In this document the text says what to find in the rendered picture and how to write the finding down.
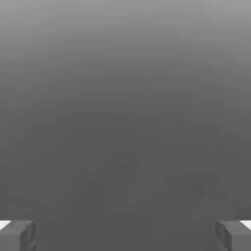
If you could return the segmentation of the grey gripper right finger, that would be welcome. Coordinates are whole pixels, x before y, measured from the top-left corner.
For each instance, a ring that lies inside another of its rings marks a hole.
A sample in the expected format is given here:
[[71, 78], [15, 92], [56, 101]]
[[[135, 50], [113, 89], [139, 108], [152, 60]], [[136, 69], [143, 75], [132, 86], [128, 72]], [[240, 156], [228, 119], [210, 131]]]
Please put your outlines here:
[[251, 220], [216, 221], [219, 251], [251, 251]]

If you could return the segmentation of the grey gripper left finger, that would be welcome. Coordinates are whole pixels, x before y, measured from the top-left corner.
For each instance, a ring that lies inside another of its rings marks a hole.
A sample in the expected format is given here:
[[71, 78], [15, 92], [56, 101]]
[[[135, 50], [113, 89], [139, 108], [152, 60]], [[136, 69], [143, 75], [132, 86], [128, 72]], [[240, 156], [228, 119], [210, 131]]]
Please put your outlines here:
[[36, 222], [0, 220], [0, 251], [37, 251]]

